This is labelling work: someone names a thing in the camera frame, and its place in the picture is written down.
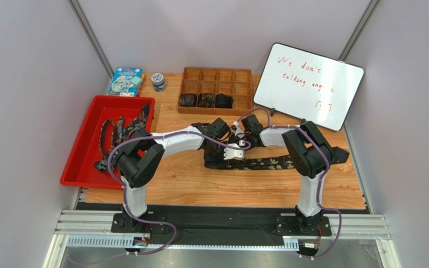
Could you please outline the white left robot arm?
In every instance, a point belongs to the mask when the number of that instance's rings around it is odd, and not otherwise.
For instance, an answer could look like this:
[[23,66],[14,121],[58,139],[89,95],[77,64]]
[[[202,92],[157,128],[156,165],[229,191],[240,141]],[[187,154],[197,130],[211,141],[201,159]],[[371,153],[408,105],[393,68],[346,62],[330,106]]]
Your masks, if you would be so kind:
[[141,128],[129,140],[117,145],[109,153],[107,167],[110,175],[122,185],[125,214],[135,221],[151,224],[150,220],[141,218],[147,212],[146,186],[164,157],[199,149],[221,158],[242,154],[242,145],[221,141],[229,132],[224,122],[195,123],[165,133],[149,133]]

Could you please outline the black floral necktie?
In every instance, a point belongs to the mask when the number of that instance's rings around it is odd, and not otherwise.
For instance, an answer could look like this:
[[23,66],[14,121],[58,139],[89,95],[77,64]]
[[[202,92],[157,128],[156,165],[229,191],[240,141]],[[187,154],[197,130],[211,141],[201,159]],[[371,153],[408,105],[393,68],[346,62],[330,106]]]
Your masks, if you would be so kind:
[[243,160],[204,155],[204,167],[218,170],[284,170],[294,169],[294,164],[288,155]]

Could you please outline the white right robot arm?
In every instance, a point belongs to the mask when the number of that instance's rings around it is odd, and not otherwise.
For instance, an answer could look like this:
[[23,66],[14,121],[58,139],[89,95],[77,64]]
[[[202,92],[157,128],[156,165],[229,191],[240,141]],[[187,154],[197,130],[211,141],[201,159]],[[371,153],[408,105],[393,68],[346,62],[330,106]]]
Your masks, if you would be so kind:
[[301,176],[294,225],[301,234],[319,230],[325,211],[321,199],[326,173],[332,165],[345,163],[350,153],[331,146],[312,121],[296,126],[263,127],[252,114],[240,122],[244,127],[242,138],[253,147],[286,146],[288,161]]

